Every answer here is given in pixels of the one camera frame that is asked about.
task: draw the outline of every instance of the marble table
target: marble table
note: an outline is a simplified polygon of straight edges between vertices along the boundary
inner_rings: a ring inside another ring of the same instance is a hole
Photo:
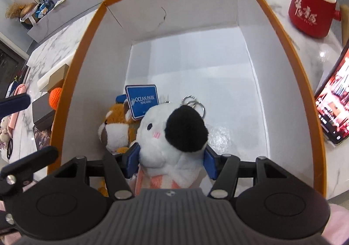
[[[289,21],[287,12],[291,0],[266,0],[289,34],[298,52],[311,87],[315,91],[338,59],[342,47],[332,32],[321,40],[310,38],[299,32]],[[70,24],[38,47],[31,55],[31,67],[27,80],[28,94],[32,100],[41,96],[37,80],[57,62],[73,53],[90,22],[94,12]],[[10,162],[36,151],[33,135],[31,106],[19,113],[14,132],[14,147]],[[327,196],[334,197],[349,189],[349,140],[333,148],[326,144],[327,159]],[[35,174],[39,180],[46,175],[46,169]]]

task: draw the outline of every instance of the red mug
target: red mug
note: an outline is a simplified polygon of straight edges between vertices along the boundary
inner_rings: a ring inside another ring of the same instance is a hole
[[[301,31],[316,38],[325,37],[332,19],[341,20],[337,0],[292,0],[288,15]]]

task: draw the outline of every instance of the wooden handle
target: wooden handle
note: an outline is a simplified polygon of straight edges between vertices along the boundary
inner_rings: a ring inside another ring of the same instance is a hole
[[[349,39],[349,7],[342,4],[339,6],[342,18],[342,45],[345,46]]]

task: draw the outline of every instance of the illuminated phone screen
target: illuminated phone screen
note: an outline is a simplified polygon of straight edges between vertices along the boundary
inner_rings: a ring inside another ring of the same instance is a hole
[[[348,45],[342,52],[339,64],[316,93],[315,103],[322,129],[330,141],[337,145],[349,137]]]

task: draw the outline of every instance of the pink blush mark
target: pink blush mark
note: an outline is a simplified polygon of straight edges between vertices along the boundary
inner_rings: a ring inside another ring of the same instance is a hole
[[[153,138],[159,139],[160,138],[160,132],[155,132],[153,135]]]

